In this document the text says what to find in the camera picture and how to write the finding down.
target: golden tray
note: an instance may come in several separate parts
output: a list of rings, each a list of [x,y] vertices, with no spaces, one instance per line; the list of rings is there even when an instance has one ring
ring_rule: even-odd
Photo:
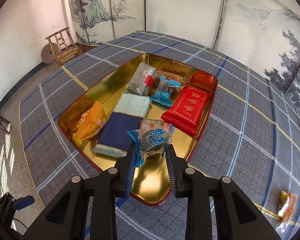
[[[100,172],[113,167],[117,159],[90,150],[95,147],[98,134],[92,139],[78,141],[73,138],[73,128],[80,120],[81,115],[91,108],[95,101],[99,101],[102,104],[106,116],[109,118],[112,110],[119,101],[122,91],[126,91],[127,83],[141,62],[149,64],[158,70],[169,71],[189,78],[196,74],[196,76],[191,79],[189,85],[205,90],[212,95],[203,110],[196,136],[192,138],[175,128],[172,136],[172,144],[177,156],[185,158],[186,160],[189,159],[207,122],[218,84],[218,80],[214,76],[187,64],[157,55],[142,54],[135,57],[90,88],[84,95],[69,106],[58,119],[58,125],[62,132],[82,156]],[[152,89],[149,95],[152,95],[154,92],[155,89]],[[173,92],[171,94],[171,101],[174,102],[177,97],[178,93]],[[167,109],[167,107],[153,102],[149,107],[146,118],[160,119],[161,114]],[[140,168],[136,168],[132,191],[130,193],[131,196],[146,205],[156,206],[165,201],[169,192],[170,181],[165,158],[147,158]]]

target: silver screw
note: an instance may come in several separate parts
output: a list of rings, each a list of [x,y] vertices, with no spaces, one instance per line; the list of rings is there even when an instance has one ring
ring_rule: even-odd
[[[224,177],[222,177],[222,181],[223,181],[224,183],[230,183],[230,182],[231,182],[231,179],[230,179],[228,176],[224,176]]]
[[[110,169],[108,170],[108,172],[109,172],[110,174],[116,174],[116,173],[118,172],[118,169],[115,168],[115,167],[112,167],[112,168],[110,168]]]
[[[73,182],[73,183],[77,183],[77,182],[79,182],[80,181],[80,176],[74,176],[74,177],[72,177],[72,179],[71,179],[71,181]]]
[[[193,168],[186,168],[186,173],[194,174],[194,169]]]

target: chair backrest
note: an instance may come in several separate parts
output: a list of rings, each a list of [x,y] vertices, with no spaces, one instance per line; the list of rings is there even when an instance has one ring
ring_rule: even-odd
[[[53,53],[53,55],[54,55],[55,57],[56,57],[56,55],[58,55],[58,54],[61,53],[61,50],[62,50],[62,49],[68,49],[68,45],[66,44],[66,41],[65,41],[65,39],[63,38],[62,32],[66,32],[66,33],[67,33],[68,38],[69,38],[69,40],[70,40],[72,46],[74,46],[73,39],[72,39],[72,37],[71,37],[71,35],[70,35],[70,32],[69,32],[69,27],[66,27],[66,28],[64,28],[64,29],[62,29],[62,30],[60,30],[60,31],[57,31],[57,32],[51,34],[50,36],[46,37],[46,40],[49,41],[51,51],[52,51],[52,53]],[[58,49],[59,49],[58,51],[54,51],[54,49],[53,49],[52,41],[51,41],[51,37],[53,37],[53,36],[54,36],[55,39],[56,39],[56,43],[57,43]]]

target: cable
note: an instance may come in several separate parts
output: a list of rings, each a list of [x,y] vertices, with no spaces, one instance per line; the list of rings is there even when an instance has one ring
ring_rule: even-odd
[[[19,219],[16,219],[16,218],[13,218],[13,219],[16,220],[16,221],[18,221],[19,223],[23,224],[23,226],[24,226],[26,229],[28,229],[28,228],[26,227],[26,225],[25,225],[24,223],[22,223]]]

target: light blue and navy package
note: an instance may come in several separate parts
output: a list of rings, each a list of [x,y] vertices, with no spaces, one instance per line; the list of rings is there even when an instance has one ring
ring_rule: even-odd
[[[164,106],[171,107],[173,103],[170,100],[170,95],[173,90],[179,88],[180,86],[181,84],[177,81],[168,80],[165,76],[161,76],[158,88],[155,91],[154,95],[151,97],[151,100]]]
[[[171,143],[173,131],[172,124],[165,124],[127,132],[136,144],[136,167],[140,167],[147,157],[160,156]]]

